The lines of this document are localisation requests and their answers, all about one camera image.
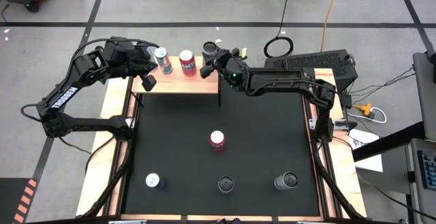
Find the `table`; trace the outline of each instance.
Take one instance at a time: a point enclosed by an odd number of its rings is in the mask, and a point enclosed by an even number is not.
[[[173,62],[173,68],[175,68],[178,64],[174,63],[176,59],[171,58]],[[158,72],[156,71],[153,74],[156,74],[157,81],[161,78],[158,77]],[[334,77],[331,69],[316,69],[315,70],[316,78],[325,79],[325,81],[334,83]],[[138,89],[138,81],[137,80],[122,80],[122,79],[114,79],[110,80],[108,83],[108,90],[106,92],[104,105],[102,109],[101,117],[108,118],[115,114],[124,114],[125,116],[133,116],[136,112],[138,112],[138,103],[135,100],[135,97],[127,92],[128,89],[132,88],[134,93],[142,93],[141,89]],[[176,93],[192,93],[196,90],[191,90],[191,86],[178,85],[176,83],[174,86],[166,83],[164,86],[159,87],[156,91],[158,93],[168,93],[170,89],[174,89]],[[215,94],[218,93],[217,87],[210,85],[208,86],[208,91],[204,91],[204,93]],[[303,110],[310,112],[312,118],[316,117],[316,111],[313,105],[308,106],[306,103],[303,104]],[[334,108],[330,112],[330,117],[335,121],[342,118],[341,106],[339,103],[339,98],[335,97]],[[344,140],[348,140],[347,134],[344,131],[335,131],[334,136],[337,138],[341,138]],[[98,146],[103,144],[106,140],[111,137],[111,134],[108,132],[97,132],[95,137],[93,150],[95,150]],[[112,164],[115,162],[118,166],[123,161],[124,153],[127,148],[127,142],[117,142],[112,140],[105,148],[99,151],[95,158],[90,162],[89,168],[87,171],[87,175],[85,176],[84,185],[82,189],[82,195],[80,197],[77,215],[83,214],[86,212],[95,200],[100,196],[101,192],[104,190],[106,185],[108,184]],[[352,157],[352,152],[349,146],[345,145],[343,142],[340,142],[334,139],[331,143],[329,143],[329,151],[331,155],[331,164],[334,170],[334,177],[337,182],[338,187],[346,196],[348,201],[354,206],[354,208],[361,214],[366,216],[366,212],[364,209],[364,203],[362,199],[362,195],[360,192],[360,186],[358,182],[358,178],[356,175],[356,168],[354,167],[354,160]],[[321,149],[321,155],[324,154],[324,149]],[[322,157],[322,161],[324,165],[326,165],[327,161]],[[120,202],[121,197],[123,195],[123,191],[121,185],[125,179],[121,179],[117,186],[115,187],[112,197],[110,198],[110,203],[106,207],[106,214],[120,214]],[[323,213],[322,204],[318,202],[318,210],[320,215],[302,217],[302,216],[278,216],[278,220],[282,221],[322,221],[324,215],[329,215],[330,217],[335,217],[337,215],[337,211],[335,210],[334,200],[332,198],[330,189],[326,185],[326,183],[319,182],[320,179],[315,176],[317,185],[317,194],[323,195],[326,198],[326,210],[327,213]],[[204,215],[204,214],[189,214],[182,216],[181,214],[122,214],[122,219],[147,219],[147,220],[181,220],[182,218],[186,218],[188,221],[216,221],[217,219],[222,219],[223,216],[215,216],[215,215]],[[346,217],[346,213],[342,210],[341,213],[344,217]],[[266,215],[245,215],[238,216],[242,221],[272,221],[272,216]]]

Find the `floor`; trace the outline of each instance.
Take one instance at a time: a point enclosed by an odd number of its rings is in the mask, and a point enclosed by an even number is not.
[[[177,55],[184,49],[200,54],[204,42],[215,41],[224,48],[247,48],[247,63],[261,67],[266,59],[263,46],[277,34],[284,1],[47,0],[33,14],[11,4],[4,12],[8,23],[0,32],[0,177],[38,179],[27,221],[73,218],[76,213],[87,155],[47,139],[41,125],[21,116],[19,110],[46,96],[65,77],[71,54],[80,43],[112,35],[136,37]],[[425,36],[436,43],[435,0],[410,1],[412,6],[405,0],[336,0],[324,50],[344,48],[355,56],[359,79],[354,90],[383,84],[409,69],[412,54],[425,51]],[[5,4],[0,1],[0,9]],[[320,50],[329,4],[330,0],[288,0],[282,35],[294,40],[294,54]],[[424,35],[418,29],[424,29]],[[284,48],[285,44],[277,43],[271,46],[271,54],[281,54]],[[77,117],[98,117],[105,92],[102,84],[83,89],[65,111]],[[383,125],[366,123],[380,135],[421,119],[414,78],[383,88],[364,102],[388,116]],[[65,139],[90,150],[93,138],[94,133],[73,133]],[[373,219],[398,221],[407,216],[405,208],[363,183],[360,186]],[[391,194],[404,201],[404,195]]]

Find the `black mat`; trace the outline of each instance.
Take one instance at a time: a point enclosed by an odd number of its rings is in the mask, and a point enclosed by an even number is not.
[[[319,216],[301,96],[247,97],[224,86],[221,97],[218,107],[216,95],[146,95],[123,213]],[[214,130],[225,134],[224,151],[209,145]],[[145,185],[151,172],[166,190]],[[299,183],[277,191],[284,172]],[[235,181],[229,195],[217,188],[223,175]]]
[[[31,199],[31,196],[25,193],[29,180],[29,178],[0,178],[0,223],[14,223],[16,214],[25,219],[28,211],[26,213],[19,211],[18,205],[28,208],[21,198],[26,195]]]

